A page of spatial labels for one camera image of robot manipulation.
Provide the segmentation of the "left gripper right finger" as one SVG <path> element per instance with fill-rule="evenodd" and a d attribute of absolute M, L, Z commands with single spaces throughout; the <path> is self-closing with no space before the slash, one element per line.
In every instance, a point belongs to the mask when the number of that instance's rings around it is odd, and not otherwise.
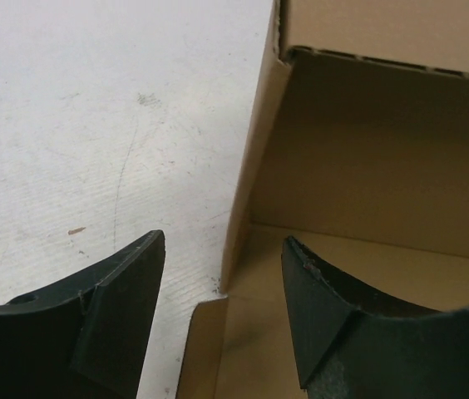
<path fill-rule="evenodd" d="M 469 398 L 469 306 L 439 312 L 384 293 L 284 240 L 284 294 L 311 398 Z"/>

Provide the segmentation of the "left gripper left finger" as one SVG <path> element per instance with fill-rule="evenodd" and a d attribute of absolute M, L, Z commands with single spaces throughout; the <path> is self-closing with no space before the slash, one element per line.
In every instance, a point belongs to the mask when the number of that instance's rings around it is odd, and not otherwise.
<path fill-rule="evenodd" d="M 0 398 L 134 398 L 165 264 L 153 230 L 0 305 Z"/>

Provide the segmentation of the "large brown cardboard box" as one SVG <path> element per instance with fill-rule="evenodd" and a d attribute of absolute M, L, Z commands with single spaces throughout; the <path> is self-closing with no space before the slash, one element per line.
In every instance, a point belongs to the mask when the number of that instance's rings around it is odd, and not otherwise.
<path fill-rule="evenodd" d="M 274 3 L 222 260 L 180 398 L 311 398 L 283 242 L 393 297 L 469 306 L 469 1 Z"/>

